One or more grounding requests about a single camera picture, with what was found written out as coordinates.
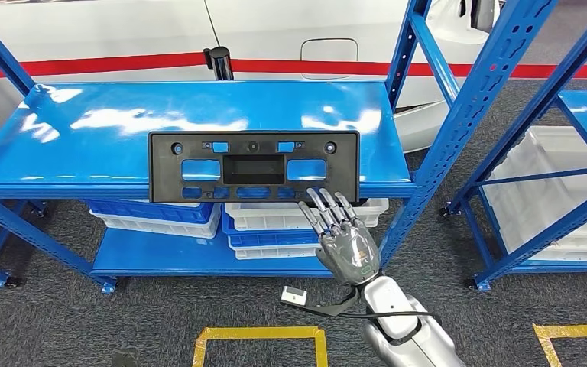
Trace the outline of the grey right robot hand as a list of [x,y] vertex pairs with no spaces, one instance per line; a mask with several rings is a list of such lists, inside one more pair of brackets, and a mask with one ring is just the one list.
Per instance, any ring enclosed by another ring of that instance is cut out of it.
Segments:
[[381,270],[378,246],[347,198],[325,188],[308,188],[306,193],[318,213],[304,201],[298,206],[318,235],[320,262],[342,284],[359,286],[376,278]]

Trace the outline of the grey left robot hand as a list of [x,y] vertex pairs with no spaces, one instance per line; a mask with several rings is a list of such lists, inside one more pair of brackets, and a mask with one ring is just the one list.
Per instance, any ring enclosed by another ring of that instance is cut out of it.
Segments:
[[138,349],[123,346],[112,352],[111,367],[138,367]]

